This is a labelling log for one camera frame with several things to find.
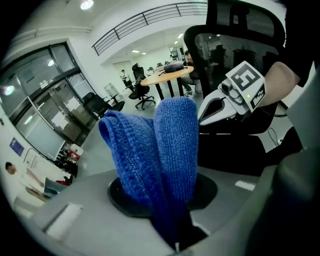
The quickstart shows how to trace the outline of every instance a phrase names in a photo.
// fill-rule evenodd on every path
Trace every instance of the white wall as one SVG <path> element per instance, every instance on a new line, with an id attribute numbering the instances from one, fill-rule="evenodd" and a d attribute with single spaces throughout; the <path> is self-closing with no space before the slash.
<path id="1" fill-rule="evenodd" d="M 101 65 L 103 72 L 107 75 L 107 84 L 111 83 L 116 90 L 122 94 L 126 88 L 124 82 L 122 82 L 118 70 L 113 65 L 113 61 L 109 60 Z"/>
<path id="2" fill-rule="evenodd" d="M 148 52 L 146 55 L 139 54 L 139 57 L 134 58 L 134 62 L 143 67 L 144 72 L 150 67 L 155 69 L 158 63 L 164 65 L 166 61 L 170 61 L 170 49 L 168 47 Z"/>

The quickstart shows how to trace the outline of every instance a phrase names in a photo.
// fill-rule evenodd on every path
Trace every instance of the railing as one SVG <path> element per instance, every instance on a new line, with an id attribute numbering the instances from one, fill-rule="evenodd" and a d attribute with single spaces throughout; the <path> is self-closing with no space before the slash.
<path id="1" fill-rule="evenodd" d="M 92 47 L 99 56 L 115 42 L 142 27 L 175 17 L 207 15 L 207 8 L 206 2 L 180 2 L 146 10 L 115 26 L 96 41 Z"/>

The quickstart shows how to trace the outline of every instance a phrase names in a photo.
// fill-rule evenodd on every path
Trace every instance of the glass door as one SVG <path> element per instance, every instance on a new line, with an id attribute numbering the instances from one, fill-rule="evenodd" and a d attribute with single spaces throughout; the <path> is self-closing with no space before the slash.
<path id="1" fill-rule="evenodd" d="M 42 93 L 34 105 L 60 136 L 79 146 L 97 122 L 73 95 L 66 81 Z"/>
<path id="2" fill-rule="evenodd" d="M 97 118 L 84 108 L 66 81 L 54 85 L 49 93 L 64 108 L 68 115 L 77 119 L 87 129 L 91 130 L 95 126 Z"/>

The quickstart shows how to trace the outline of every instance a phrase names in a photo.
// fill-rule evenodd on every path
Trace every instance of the blue towel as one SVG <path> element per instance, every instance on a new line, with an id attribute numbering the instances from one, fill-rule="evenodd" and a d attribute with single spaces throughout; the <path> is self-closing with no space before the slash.
<path id="1" fill-rule="evenodd" d="M 170 212 L 179 220 L 193 198 L 197 179 L 198 114 L 193 100 L 167 98 L 154 116 L 161 177 Z"/>
<path id="2" fill-rule="evenodd" d="M 100 120 L 99 130 L 111 149 L 124 192 L 153 210 L 156 230 L 164 239 L 174 240 L 153 119 L 109 110 Z"/>
<path id="3" fill-rule="evenodd" d="M 154 120 L 108 111 L 99 130 L 112 152 L 124 192 L 153 210 L 152 223 L 171 245 L 189 214 L 197 177 L 198 120 L 188 98 L 165 99 Z"/>

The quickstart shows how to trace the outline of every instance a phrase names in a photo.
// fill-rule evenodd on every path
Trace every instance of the gray table surface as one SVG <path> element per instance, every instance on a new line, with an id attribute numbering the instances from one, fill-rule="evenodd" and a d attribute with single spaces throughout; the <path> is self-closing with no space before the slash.
<path id="1" fill-rule="evenodd" d="M 191 216 L 195 223 L 213 234 L 232 219 L 253 193 L 235 183 L 239 180 L 257 183 L 259 177 L 203 167 L 199 167 L 198 172 L 214 180 L 218 192 L 205 209 L 194 210 Z M 61 241 L 68 248 L 88 256 L 172 254 L 174 251 L 148 219 L 127 217 L 112 205 L 107 190 L 117 176 L 112 170 L 75 182 L 49 200 L 33 216 L 33 222 L 43 229 L 66 204 L 74 203 L 81 205 L 83 210 Z"/>

